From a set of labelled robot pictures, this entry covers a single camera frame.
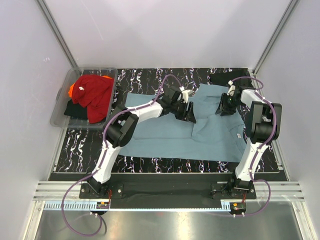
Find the blue t-shirt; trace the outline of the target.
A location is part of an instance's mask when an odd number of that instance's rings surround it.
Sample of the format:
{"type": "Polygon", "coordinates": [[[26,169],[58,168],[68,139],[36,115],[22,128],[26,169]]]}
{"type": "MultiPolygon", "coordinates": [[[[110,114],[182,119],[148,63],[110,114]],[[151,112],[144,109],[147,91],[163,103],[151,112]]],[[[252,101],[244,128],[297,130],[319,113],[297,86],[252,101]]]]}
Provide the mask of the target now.
{"type": "Polygon", "coordinates": [[[120,155],[140,158],[189,159],[240,162],[246,148],[245,124],[239,113],[216,114],[227,87],[201,84],[194,96],[196,123],[175,118],[174,114],[139,123],[120,155]]]}

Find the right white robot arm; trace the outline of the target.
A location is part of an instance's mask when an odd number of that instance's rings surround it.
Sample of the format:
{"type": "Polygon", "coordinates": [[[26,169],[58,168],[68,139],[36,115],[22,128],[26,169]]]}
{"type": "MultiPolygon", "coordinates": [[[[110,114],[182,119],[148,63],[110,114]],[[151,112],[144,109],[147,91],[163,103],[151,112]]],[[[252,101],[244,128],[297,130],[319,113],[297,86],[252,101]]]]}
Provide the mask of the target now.
{"type": "Polygon", "coordinates": [[[271,103],[257,90],[239,87],[223,93],[216,113],[230,116],[241,104],[249,107],[245,119],[246,147],[240,163],[223,190],[232,198],[239,198],[253,189],[254,175],[266,149],[280,134],[282,105],[271,103]]]}

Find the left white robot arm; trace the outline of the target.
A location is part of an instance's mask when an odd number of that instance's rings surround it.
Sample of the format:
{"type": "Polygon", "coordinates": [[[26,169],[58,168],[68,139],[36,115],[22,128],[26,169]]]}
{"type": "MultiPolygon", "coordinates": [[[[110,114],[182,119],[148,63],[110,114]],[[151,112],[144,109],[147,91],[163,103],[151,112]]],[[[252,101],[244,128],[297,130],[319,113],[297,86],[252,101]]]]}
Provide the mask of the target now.
{"type": "Polygon", "coordinates": [[[108,181],[112,168],[120,150],[132,139],[139,123],[149,119],[173,114],[177,120],[196,123],[193,112],[194,104],[189,101],[193,91],[180,87],[169,90],[147,103],[126,107],[118,105],[112,112],[102,135],[102,147],[97,164],[87,184],[90,192],[97,198],[103,198],[108,193],[108,181]]]}

